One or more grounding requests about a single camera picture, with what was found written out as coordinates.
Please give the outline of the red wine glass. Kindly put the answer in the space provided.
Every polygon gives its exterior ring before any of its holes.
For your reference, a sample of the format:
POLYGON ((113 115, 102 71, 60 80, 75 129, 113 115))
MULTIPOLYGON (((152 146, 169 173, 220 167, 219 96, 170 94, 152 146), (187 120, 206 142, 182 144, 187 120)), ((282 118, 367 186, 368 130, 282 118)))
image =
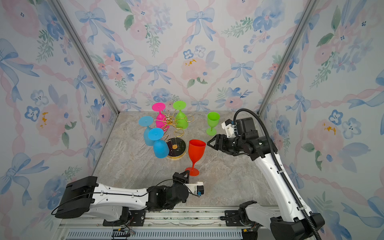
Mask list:
POLYGON ((206 143, 201 140, 190 140, 188 147, 189 158, 192 161, 192 167, 186 168, 190 171, 190 176, 196 177, 200 174, 199 170, 195 168, 195 164, 203 157, 206 149, 206 143))

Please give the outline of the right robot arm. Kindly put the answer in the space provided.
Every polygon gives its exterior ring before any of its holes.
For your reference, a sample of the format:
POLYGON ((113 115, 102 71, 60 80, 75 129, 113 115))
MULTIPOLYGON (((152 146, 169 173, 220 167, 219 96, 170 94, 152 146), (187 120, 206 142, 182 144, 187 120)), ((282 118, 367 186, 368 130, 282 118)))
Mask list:
POLYGON ((267 136, 260 136, 252 118, 222 124, 225 134, 217 134, 207 145, 227 155, 246 155, 257 165, 275 196, 279 209, 273 211, 256 201, 240 204, 237 213, 226 211, 227 226, 244 226, 244 233, 256 234, 260 227, 272 232, 276 240, 318 240, 325 220, 301 198, 287 172, 278 150, 267 136))

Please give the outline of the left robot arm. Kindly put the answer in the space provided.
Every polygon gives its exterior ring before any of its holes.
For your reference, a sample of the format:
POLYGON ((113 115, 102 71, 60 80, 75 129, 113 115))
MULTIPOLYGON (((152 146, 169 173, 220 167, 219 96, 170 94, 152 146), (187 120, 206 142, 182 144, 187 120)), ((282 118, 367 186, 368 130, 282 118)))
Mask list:
POLYGON ((60 204, 52 211, 58 219, 74 219, 83 215, 103 218, 110 223, 128 218, 130 211, 172 210, 185 203, 190 195, 200 197, 204 184, 190 183, 190 172, 174 173, 171 186, 159 183, 143 189, 106 186, 89 176, 67 184, 60 204))

